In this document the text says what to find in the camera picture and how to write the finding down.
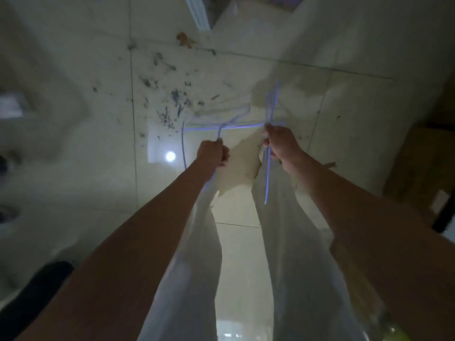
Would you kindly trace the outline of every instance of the white tile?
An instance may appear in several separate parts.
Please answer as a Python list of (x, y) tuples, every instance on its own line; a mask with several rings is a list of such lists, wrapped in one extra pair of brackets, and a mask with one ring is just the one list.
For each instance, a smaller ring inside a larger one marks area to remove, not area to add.
[[(140, 205), (182, 172), (180, 129), (184, 120), (191, 127), (220, 123), (250, 104), (251, 112), (241, 122), (263, 122), (265, 95), (276, 80), (281, 87), (274, 120), (286, 122), (302, 147), (308, 146), (327, 86), (327, 71), (146, 41), (139, 41), (132, 54)], [(202, 140), (216, 137), (217, 130), (185, 131), (187, 165), (195, 159)], [(259, 168), (261, 131), (223, 130), (221, 137), (231, 148), (231, 159), (220, 173), (215, 220), (259, 226), (250, 190)], [(164, 160), (168, 151), (177, 155), (172, 164)]]
[(21, 286), (50, 260), (80, 264), (130, 216), (44, 204), (24, 205), (18, 219), (9, 225), (11, 233), (0, 233), (2, 269)]
[(441, 90), (356, 74), (334, 73), (309, 154), (381, 194), (410, 126), (432, 110)]
[(336, 68), (443, 83), (455, 68), (455, 0), (356, 0)]
[(213, 29), (199, 32), (184, 0), (131, 0), (132, 35), (176, 43), (180, 32), (196, 46), (236, 54), (332, 67), (344, 19), (341, 0), (304, 0), (294, 12), (255, 0), (238, 0)]
[(12, 75), (19, 80), (13, 90), (26, 94), (33, 112), (0, 124), (2, 149), (17, 150), (24, 160), (1, 199), (134, 211), (125, 41), (49, 27), (39, 42), (8, 46)]
[(30, 30), (47, 24), (127, 37), (128, 0), (7, 0)]
[(225, 224), (217, 224), (217, 229), (223, 250), (215, 299), (219, 334), (236, 324), (249, 330), (271, 329), (272, 286), (261, 230)]

